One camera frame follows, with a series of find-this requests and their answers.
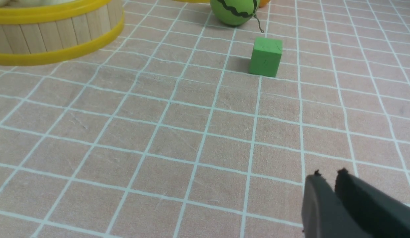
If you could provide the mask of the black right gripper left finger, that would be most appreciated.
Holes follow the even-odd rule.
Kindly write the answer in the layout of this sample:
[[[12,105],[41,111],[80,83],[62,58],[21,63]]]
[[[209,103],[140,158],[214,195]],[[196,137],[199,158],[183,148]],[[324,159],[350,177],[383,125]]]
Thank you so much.
[[[319,170],[306,177],[301,209],[305,238],[369,238]]]

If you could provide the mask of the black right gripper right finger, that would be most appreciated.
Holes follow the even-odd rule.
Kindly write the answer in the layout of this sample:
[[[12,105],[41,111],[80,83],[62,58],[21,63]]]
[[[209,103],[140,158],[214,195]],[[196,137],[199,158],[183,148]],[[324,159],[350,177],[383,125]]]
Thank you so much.
[[[335,194],[354,221],[373,238],[410,238],[410,207],[347,169],[338,170]]]

